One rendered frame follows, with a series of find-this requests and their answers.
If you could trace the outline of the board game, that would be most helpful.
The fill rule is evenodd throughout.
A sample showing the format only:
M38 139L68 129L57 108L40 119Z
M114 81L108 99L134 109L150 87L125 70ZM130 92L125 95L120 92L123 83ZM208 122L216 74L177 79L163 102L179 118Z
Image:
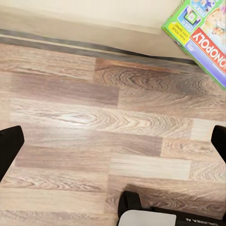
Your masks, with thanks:
M226 0L182 0L161 29L226 91Z

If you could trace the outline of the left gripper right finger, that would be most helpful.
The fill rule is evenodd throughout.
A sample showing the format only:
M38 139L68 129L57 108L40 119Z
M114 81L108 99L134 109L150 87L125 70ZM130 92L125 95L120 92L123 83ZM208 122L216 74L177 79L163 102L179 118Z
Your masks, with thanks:
M226 163L226 127L215 125L211 142Z

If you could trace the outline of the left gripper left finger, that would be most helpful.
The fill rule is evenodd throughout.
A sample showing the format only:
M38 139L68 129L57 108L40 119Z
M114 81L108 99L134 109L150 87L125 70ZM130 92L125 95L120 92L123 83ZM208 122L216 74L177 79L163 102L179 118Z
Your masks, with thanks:
M24 144L21 126L0 130L0 182Z

